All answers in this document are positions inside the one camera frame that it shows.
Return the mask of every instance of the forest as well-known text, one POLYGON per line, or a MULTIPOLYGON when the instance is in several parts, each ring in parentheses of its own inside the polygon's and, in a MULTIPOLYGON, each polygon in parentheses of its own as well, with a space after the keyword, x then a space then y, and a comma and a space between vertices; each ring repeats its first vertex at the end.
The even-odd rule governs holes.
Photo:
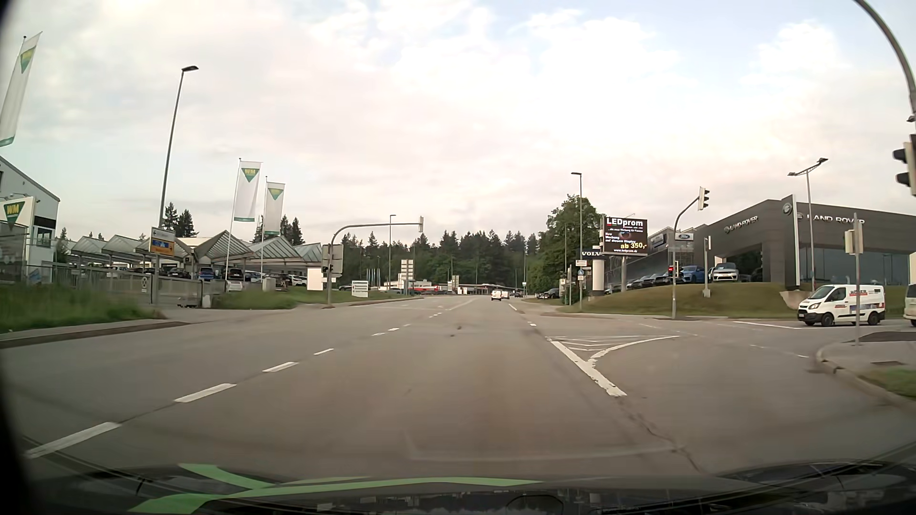
MULTIPOLYGON (((437 241, 420 235, 409 244, 395 241, 391 245, 391 277, 397 279, 401 259, 414 259, 415 279, 433 284, 447 283, 452 274, 462 284, 491 283, 521 288, 528 281, 528 291, 544 291, 557 285, 565 263, 573 262, 579 253, 579 234, 583 248, 598 244, 601 215, 583 197, 582 231, 579 225, 579 197, 568 195, 561 205, 547 215, 543 231, 522 235, 508 232, 500 236, 494 230, 466 232, 458 236, 445 231, 437 241)), ((368 279, 372 284, 388 277, 388 241, 375 233, 367 240, 352 234, 343 236, 343 275, 339 284, 368 279)))

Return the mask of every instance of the signpost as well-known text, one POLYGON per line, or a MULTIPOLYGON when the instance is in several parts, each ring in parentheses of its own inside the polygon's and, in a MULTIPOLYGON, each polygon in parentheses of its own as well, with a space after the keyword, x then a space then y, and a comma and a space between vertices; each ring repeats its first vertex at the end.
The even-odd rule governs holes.
POLYGON ((362 297, 366 299, 369 297, 369 281, 367 280, 351 280, 350 294, 354 297, 362 297))
POLYGON ((605 217, 605 254, 648 256, 649 222, 644 218, 605 217))

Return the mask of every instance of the traffic light pole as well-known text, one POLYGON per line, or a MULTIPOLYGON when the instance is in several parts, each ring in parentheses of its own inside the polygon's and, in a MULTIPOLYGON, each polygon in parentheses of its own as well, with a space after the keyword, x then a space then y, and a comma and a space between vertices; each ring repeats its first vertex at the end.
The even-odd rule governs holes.
POLYGON ((341 234, 341 231, 344 229, 352 229, 354 227, 388 227, 389 225, 417 225, 420 227, 420 232, 423 232, 423 217, 420 217, 419 222, 399 222, 397 224, 350 224, 344 225, 340 229, 337 229, 337 232, 334 233, 334 236, 331 236, 331 244, 328 245, 328 280, 327 280, 327 289, 328 289, 328 302, 325 305, 327 308, 334 307, 331 304, 331 275, 333 273, 333 262, 334 262, 334 240, 337 239, 337 235, 341 234))
MULTIPOLYGON (((674 243, 671 245, 671 264, 674 265, 675 268, 677 268, 677 259, 676 259, 677 247, 675 247, 675 245, 677 245, 677 241, 678 241, 677 239, 678 222, 680 222, 681 220, 681 215, 684 213, 687 213, 687 210, 690 209, 691 206, 693 206, 699 200, 700 200, 700 195, 697 195, 695 199, 693 199, 689 204, 687 204, 687 207, 683 208, 683 211, 678 213, 678 217, 674 219, 674 243)), ((672 320, 675 320, 678 316, 678 292, 677 292, 678 276, 677 274, 679 272, 680 271, 677 269, 673 269, 671 271, 671 319, 672 320)))

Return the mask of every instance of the car dealership building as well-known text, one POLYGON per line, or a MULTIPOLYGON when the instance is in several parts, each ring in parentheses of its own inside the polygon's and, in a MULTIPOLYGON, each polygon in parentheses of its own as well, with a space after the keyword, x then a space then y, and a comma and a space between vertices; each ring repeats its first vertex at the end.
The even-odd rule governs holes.
MULTIPOLYGON (((812 205, 811 222, 816 281, 856 281, 856 259, 846 254, 844 240, 845 231, 853 226, 853 213, 863 222, 862 282, 916 282, 916 216, 817 203, 812 205)), ((766 200, 712 224, 686 229, 683 233, 692 233, 690 241, 681 241, 666 227, 649 237, 648 256, 627 259, 627 279, 663 272, 674 254, 681 266, 702 265, 703 239, 709 236, 709 267, 733 261, 741 274, 782 283, 791 290, 811 281, 810 227, 808 203, 795 195, 766 200)), ((612 258, 609 283, 620 282, 618 263, 619 258, 612 258)))

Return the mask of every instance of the lamp post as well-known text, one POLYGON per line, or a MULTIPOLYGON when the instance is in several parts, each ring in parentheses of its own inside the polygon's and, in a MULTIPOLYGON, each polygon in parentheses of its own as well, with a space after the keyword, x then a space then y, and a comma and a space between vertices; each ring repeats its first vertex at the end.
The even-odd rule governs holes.
MULTIPOLYGON (((582 173, 580 171, 571 171, 570 175, 579 176, 579 259, 582 259, 582 239, 583 239, 583 224, 582 224, 582 173)), ((583 281, 579 280, 579 312, 583 310, 583 281)))
POLYGON ((386 291, 391 291, 391 219, 395 216, 397 215, 388 215, 388 277, 386 279, 388 285, 386 291))
POLYGON ((166 170, 162 174, 162 197, 159 199, 159 224, 160 229, 163 227, 162 217, 165 213, 166 208, 166 184, 169 182, 169 160, 171 159, 171 142, 172 137, 175 136, 175 118, 178 117, 178 100, 181 99, 181 85, 184 83, 184 74, 188 71, 199 70, 196 66, 185 66, 181 69, 181 78, 178 81, 178 95, 175 97, 175 111, 172 112, 172 127, 169 131, 169 149, 166 150, 166 170))
POLYGON ((814 169, 821 166, 825 161, 827 161, 827 158, 820 158, 812 166, 802 171, 794 171, 789 173, 789 177, 798 177, 799 175, 804 175, 805 184, 808 186, 808 230, 811 231, 811 291, 817 290, 817 280, 814 278, 814 216, 811 209, 811 179, 808 178, 808 175, 814 169))

